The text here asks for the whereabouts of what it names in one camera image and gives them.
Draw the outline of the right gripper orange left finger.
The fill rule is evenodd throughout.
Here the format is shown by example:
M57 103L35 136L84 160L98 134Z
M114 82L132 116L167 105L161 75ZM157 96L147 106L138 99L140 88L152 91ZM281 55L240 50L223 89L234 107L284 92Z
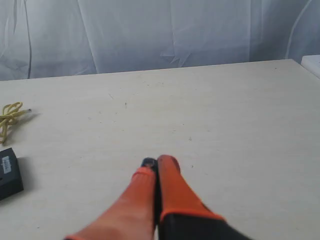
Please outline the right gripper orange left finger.
M157 161L145 158L120 197L95 221L66 240L153 240Z

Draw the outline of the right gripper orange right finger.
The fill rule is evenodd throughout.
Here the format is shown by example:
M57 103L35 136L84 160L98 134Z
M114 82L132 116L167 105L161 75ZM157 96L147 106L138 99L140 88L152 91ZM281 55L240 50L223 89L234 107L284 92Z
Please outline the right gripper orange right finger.
M170 155L157 159L161 193L160 240L248 240L212 212L183 178L178 161Z

